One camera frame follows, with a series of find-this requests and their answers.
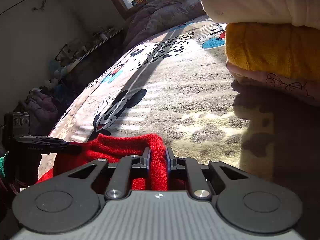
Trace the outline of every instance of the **yellow plush fabric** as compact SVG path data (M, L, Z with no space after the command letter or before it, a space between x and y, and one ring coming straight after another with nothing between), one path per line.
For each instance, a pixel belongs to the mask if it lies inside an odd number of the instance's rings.
M320 80L320 30L291 24L231 23L229 61L246 70Z

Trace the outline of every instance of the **red knit fabric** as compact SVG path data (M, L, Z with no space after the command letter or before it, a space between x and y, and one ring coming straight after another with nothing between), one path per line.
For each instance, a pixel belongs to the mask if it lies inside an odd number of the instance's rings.
M156 134L137 137L111 137L99 134L95 140L77 143L82 146L79 155L57 154L54 166L38 182L50 179L98 158L106 158L109 163L118 162L121 157L132 154L142 155L144 149L151 149L150 180L139 178L132 182L132 189L168 190L166 154L162 138Z

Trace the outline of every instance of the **blue cartoon print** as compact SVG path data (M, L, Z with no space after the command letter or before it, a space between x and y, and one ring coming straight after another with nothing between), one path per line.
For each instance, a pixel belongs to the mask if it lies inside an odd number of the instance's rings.
M101 81L101 84L106 82L107 84L110 84L113 80L115 80L120 74L123 72L122 68L125 65L126 62L122 64L116 65L109 74Z
M201 47L204 49L212 49L224 45L226 40L226 26L226 24L215 23L214 25L206 26L204 30L200 30L200 32L205 34L198 39L199 42L203 42Z

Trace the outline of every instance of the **metal screw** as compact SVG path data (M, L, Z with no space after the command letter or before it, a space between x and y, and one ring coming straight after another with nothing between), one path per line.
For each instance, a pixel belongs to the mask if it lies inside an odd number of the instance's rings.
M205 189L198 189L194 192L194 194L199 198L203 198L209 196L210 192Z
M157 199L160 199L160 198L163 198L163 197L164 197L164 195L161 194L161 193L156 194L156 198L157 198Z
M107 196L111 198L118 198L121 195L121 191L117 189L111 189L107 192Z

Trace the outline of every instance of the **cartoon print sheet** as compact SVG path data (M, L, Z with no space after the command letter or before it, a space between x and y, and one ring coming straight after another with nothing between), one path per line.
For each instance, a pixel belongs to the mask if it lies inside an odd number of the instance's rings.
M225 25L207 17L148 38L88 85L51 136L85 142L99 133L157 133L176 156L219 159L294 190L306 200L309 233L320 212L320 110L235 82L224 38ZM53 161L43 155L39 175Z
M199 17L137 45L88 85L51 136L86 142L99 133L157 133L176 155L239 167L246 128L233 125L225 27Z

